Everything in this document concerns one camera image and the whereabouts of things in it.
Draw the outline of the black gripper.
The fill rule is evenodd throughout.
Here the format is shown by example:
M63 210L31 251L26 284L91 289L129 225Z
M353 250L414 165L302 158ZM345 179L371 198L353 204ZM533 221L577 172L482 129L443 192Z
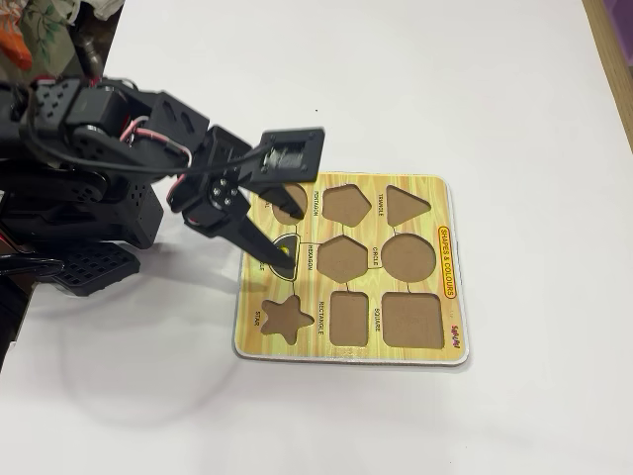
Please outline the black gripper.
M295 258L276 246L248 217L250 203L239 191L242 169L254 160L251 146L172 95L155 94L149 113L149 165L176 182L166 202L175 214L196 219L207 238L224 238L256 259L292 269ZM295 183L252 185L250 191L302 220L306 192Z

